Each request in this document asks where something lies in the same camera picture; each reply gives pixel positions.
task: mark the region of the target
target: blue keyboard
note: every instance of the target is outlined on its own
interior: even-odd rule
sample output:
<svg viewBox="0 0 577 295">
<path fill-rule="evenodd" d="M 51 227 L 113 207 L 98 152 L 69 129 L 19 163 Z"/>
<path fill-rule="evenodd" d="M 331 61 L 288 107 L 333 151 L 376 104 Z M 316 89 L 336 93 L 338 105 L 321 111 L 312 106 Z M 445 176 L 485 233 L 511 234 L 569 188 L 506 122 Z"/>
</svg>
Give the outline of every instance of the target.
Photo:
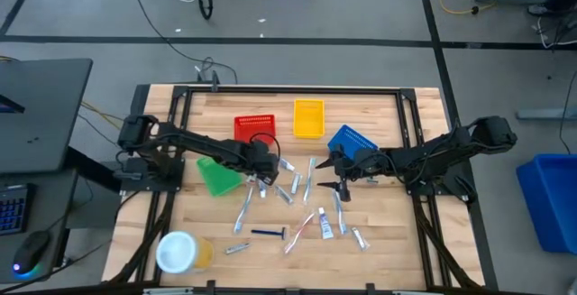
<svg viewBox="0 0 577 295">
<path fill-rule="evenodd" d="M 0 235 L 25 231 L 31 189 L 31 184 L 0 188 Z"/>
</svg>

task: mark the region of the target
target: toothpaste tube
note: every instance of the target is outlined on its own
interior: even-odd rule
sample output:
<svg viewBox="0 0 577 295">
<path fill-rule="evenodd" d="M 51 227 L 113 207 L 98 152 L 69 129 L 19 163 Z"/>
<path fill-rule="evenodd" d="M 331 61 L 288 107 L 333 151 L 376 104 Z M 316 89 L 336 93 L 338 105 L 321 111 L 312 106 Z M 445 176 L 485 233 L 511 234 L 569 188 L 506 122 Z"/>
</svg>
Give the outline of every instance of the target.
<svg viewBox="0 0 577 295">
<path fill-rule="evenodd" d="M 322 207 L 318 208 L 319 214 L 319 221 L 321 224 L 321 233 L 323 235 L 323 239 L 333 238 L 333 230 L 331 229 L 331 225 L 328 224 L 328 218 L 326 218 L 325 209 Z"/>
</svg>

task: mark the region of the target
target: gray floor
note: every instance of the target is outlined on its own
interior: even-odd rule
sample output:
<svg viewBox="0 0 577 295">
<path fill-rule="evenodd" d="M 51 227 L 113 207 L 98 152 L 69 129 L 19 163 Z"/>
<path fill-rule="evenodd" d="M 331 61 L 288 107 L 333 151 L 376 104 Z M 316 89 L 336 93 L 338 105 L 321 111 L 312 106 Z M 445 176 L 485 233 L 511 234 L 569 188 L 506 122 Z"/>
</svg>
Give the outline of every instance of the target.
<svg viewBox="0 0 577 295">
<path fill-rule="evenodd" d="M 0 0 L 0 19 L 14 1 Z M 215 17 L 209 23 L 201 19 L 196 4 L 142 1 L 151 19 L 170 36 L 430 40 L 420 0 L 215 0 Z M 499 5 L 477 16 L 451 15 L 441 10 L 437 0 L 431 1 L 442 41 L 539 41 L 531 28 L 535 19 L 522 6 Z M 473 1 L 445 0 L 445 4 L 466 9 Z M 9 34 L 154 36 L 135 0 L 26 0 Z M 234 67 L 242 84 L 441 87 L 429 48 L 201 44 L 178 48 Z M 4 42 L 0 54 L 22 60 L 93 59 L 85 100 L 116 115 L 128 113 L 135 85 L 192 80 L 198 65 L 162 44 Z M 462 121 L 502 115 L 519 137 L 510 152 L 472 161 L 500 288 L 564 294 L 577 277 L 577 258 L 540 249 L 515 175 L 515 168 L 537 153 L 563 152 L 558 124 L 520 123 L 515 111 L 562 106 L 569 78 L 577 70 L 575 52 L 445 50 L 444 55 Z M 218 71 L 223 82 L 233 82 L 230 71 Z M 86 115 L 103 133 L 116 137 L 114 128 Z M 564 135 L 573 149 L 577 149 L 575 132 L 575 124 L 566 126 Z M 72 145 L 99 161 L 110 161 L 115 154 L 114 146 L 84 122 L 77 123 Z M 79 186 L 77 199 L 86 196 L 87 190 Z M 114 211 L 117 205 L 115 195 L 97 189 L 86 210 Z M 71 224 L 83 220 L 83 215 L 74 213 Z M 111 222 L 103 217 L 94 228 L 75 231 L 67 254 L 79 256 L 109 239 Z M 95 284 L 106 251 L 107 247 L 29 289 Z"/>
</svg>

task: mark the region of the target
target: wooden tabletop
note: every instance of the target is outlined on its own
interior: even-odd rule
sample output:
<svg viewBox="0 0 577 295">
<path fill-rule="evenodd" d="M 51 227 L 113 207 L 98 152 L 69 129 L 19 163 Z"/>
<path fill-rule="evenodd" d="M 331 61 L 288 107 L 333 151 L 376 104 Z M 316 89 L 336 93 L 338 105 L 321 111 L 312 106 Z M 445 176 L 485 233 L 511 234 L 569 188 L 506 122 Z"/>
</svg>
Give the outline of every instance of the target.
<svg viewBox="0 0 577 295">
<path fill-rule="evenodd" d="M 144 113 L 155 115 L 161 121 L 166 120 L 172 89 L 172 85 L 151 86 Z M 439 90 L 415 88 L 415 91 L 425 139 L 446 133 L 448 127 Z M 294 137 L 293 104 L 297 98 L 325 101 L 324 137 L 316 140 Z M 410 127 L 410 110 L 408 106 L 406 109 Z M 314 187 L 308 206 L 302 200 L 309 159 L 315 157 L 320 163 L 327 158 L 326 145 L 343 124 L 348 124 L 380 147 L 402 146 L 394 97 L 195 93 L 188 130 L 215 139 L 234 138 L 236 116 L 267 114 L 275 115 L 282 157 L 303 174 L 303 182 L 294 197 L 296 204 L 287 206 L 271 189 L 266 198 L 260 198 L 256 189 L 243 230 L 239 235 L 234 235 L 234 221 L 246 198 L 247 189 L 241 186 L 221 198 L 212 198 L 197 170 L 196 160 L 200 156 L 186 152 L 183 189 L 176 197 L 170 230 L 183 230 L 208 239 L 215 247 L 215 260 L 205 272 L 181 275 L 163 273 L 161 284 L 201 287 L 208 280 L 216 280 L 217 287 L 364 289 L 365 283 L 373 282 L 381 290 L 423 290 L 425 281 L 413 205 L 397 180 L 378 177 L 378 185 L 368 184 L 366 180 L 350 184 L 353 200 L 343 203 L 344 218 L 347 225 L 356 226 L 371 245 L 366 252 L 359 250 L 350 233 L 340 235 L 331 190 L 316 186 L 318 182 L 336 180 L 332 168 L 314 171 Z M 291 180 L 291 172 L 280 170 L 276 184 L 290 190 Z M 150 193 L 143 192 L 131 199 L 120 212 L 103 280 L 119 272 L 142 240 L 150 198 Z M 446 246 L 470 277 L 483 284 L 466 206 L 454 197 L 438 197 L 437 203 Z M 253 228 L 281 230 L 286 227 L 287 230 L 293 229 L 288 233 L 288 236 L 292 236 L 294 228 L 307 211 L 319 207 L 325 208 L 334 239 L 321 238 L 318 215 L 288 255 L 282 252 L 287 241 L 250 233 Z M 224 254 L 226 247 L 242 242 L 250 242 L 251 247 L 238 254 Z M 435 250 L 432 245 L 429 248 L 435 280 L 440 284 Z M 151 249 L 150 268 L 147 270 L 149 278 L 154 265 L 154 250 L 155 246 Z"/>
</svg>

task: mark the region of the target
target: blue bin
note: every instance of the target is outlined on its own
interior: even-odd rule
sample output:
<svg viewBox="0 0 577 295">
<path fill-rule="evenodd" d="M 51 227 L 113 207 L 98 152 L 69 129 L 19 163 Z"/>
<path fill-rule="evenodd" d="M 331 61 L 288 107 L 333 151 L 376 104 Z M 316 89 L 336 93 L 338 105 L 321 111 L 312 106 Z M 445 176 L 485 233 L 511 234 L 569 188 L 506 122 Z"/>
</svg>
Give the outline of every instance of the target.
<svg viewBox="0 0 577 295">
<path fill-rule="evenodd" d="M 539 154 L 517 178 L 543 250 L 577 254 L 577 155 Z"/>
<path fill-rule="evenodd" d="M 337 144 L 343 146 L 344 154 L 351 160 L 354 160 L 354 153 L 361 148 L 371 148 L 373 150 L 379 149 L 379 146 L 375 145 L 346 124 L 343 124 L 341 129 L 339 129 L 339 131 L 333 136 L 331 142 L 328 143 L 329 150 L 334 151 L 334 147 Z"/>
</svg>

